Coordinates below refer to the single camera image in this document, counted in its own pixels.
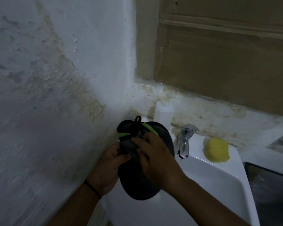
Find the black wrist band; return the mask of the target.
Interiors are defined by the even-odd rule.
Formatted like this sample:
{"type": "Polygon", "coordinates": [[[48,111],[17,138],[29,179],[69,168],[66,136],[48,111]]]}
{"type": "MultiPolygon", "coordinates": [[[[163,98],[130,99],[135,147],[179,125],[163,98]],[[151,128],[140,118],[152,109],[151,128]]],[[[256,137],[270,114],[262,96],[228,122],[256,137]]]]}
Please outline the black wrist band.
{"type": "Polygon", "coordinates": [[[100,195],[100,193],[88,182],[87,179],[84,180],[83,182],[89,189],[91,189],[94,194],[98,197],[99,200],[102,199],[102,196],[100,195]]]}

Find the dark glossy bin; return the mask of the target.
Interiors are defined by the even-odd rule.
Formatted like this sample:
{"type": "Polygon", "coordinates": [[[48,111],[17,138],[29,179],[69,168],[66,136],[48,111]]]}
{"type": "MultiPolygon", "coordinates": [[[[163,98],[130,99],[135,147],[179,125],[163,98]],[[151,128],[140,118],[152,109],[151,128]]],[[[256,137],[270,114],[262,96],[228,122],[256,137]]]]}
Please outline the dark glossy bin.
{"type": "Polygon", "coordinates": [[[283,226],[283,174],[246,162],[260,226],[283,226]]]}

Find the white plastic bottle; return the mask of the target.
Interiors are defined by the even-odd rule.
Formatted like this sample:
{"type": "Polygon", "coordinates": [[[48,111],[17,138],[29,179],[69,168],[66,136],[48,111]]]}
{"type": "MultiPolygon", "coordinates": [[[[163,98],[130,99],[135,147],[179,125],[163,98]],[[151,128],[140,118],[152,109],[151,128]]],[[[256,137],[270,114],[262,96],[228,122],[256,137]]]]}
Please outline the white plastic bottle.
{"type": "Polygon", "coordinates": [[[155,104],[154,122],[160,123],[167,130],[171,126],[174,114],[173,106],[170,103],[157,101],[155,104]]]}

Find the chrome faucet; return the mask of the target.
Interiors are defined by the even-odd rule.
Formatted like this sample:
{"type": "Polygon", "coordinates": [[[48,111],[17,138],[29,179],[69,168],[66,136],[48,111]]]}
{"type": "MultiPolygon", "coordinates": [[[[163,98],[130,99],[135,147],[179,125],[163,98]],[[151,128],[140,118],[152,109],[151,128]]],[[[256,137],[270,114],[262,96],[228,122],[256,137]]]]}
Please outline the chrome faucet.
{"type": "Polygon", "coordinates": [[[196,132],[199,132],[199,129],[191,124],[187,124],[181,129],[177,137],[178,155],[181,159],[189,157],[189,140],[196,132]]]}

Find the white ceramic sink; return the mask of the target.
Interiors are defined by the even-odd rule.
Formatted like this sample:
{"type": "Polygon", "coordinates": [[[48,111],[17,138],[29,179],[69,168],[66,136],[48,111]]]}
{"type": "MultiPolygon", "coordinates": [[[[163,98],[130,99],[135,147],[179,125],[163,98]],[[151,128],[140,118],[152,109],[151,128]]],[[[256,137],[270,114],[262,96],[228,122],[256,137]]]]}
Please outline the white ceramic sink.
{"type": "MultiPolygon", "coordinates": [[[[229,145],[230,159],[210,162],[204,155],[205,136],[194,134],[189,140],[187,159],[175,155],[183,172],[223,205],[252,226],[260,226],[248,178],[235,147],[229,145]]],[[[101,204],[113,226],[198,226],[184,208],[165,191],[151,199],[131,198],[118,181],[102,198],[101,204]]]]}

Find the yellow sponge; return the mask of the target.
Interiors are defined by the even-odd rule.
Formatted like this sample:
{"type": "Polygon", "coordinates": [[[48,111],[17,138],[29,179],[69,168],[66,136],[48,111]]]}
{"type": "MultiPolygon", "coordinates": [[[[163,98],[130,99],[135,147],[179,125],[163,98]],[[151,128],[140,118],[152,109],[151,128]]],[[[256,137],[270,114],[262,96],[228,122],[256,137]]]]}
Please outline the yellow sponge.
{"type": "Polygon", "coordinates": [[[229,144],[227,141],[218,138],[205,138],[204,156],[211,162],[222,163],[230,159],[229,144]]]}

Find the person's left hand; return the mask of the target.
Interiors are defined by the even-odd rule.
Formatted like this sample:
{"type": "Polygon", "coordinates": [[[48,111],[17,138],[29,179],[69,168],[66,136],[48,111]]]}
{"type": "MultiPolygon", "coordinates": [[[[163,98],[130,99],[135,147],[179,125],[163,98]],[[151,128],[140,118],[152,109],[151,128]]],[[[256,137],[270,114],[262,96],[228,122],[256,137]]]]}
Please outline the person's left hand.
{"type": "Polygon", "coordinates": [[[118,155],[121,155],[120,142],[114,143],[103,152],[87,177],[88,182],[102,197],[113,190],[119,179],[118,168],[123,163],[115,163],[115,157],[118,155]]]}

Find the person's left forearm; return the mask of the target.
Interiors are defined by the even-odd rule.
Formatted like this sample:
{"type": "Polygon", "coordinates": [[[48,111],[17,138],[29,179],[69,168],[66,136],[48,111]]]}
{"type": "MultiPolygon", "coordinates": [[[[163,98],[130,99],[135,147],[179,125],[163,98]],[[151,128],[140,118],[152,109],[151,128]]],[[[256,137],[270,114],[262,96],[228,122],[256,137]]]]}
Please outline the person's left forearm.
{"type": "Polygon", "coordinates": [[[93,190],[82,184],[46,226],[87,226],[99,200],[93,190]]]}

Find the black shoe with green trim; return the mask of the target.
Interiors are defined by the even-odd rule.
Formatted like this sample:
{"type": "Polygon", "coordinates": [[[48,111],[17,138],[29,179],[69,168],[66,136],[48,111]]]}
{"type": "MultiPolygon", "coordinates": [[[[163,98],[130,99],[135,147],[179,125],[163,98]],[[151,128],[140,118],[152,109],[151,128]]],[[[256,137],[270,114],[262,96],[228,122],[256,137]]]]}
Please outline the black shoe with green trim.
{"type": "Polygon", "coordinates": [[[147,132],[159,136],[172,156],[175,156],[170,133],[162,124],[155,121],[142,122],[142,117],[138,115],[135,120],[124,120],[118,125],[120,154],[131,156],[128,162],[119,166],[118,176],[125,192],[136,200],[150,199],[160,191],[160,188],[154,186],[144,175],[137,152],[138,146],[131,140],[133,137],[143,139],[147,132]]]}

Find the person's right hand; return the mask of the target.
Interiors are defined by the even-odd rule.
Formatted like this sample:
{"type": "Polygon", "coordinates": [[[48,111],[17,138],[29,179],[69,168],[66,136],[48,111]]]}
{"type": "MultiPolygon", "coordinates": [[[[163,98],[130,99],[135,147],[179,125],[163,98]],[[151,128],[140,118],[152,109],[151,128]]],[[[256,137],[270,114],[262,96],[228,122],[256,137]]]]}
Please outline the person's right hand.
{"type": "Polygon", "coordinates": [[[156,171],[143,170],[143,173],[155,186],[169,194],[172,193],[185,174],[162,139],[157,166],[156,171]]]}

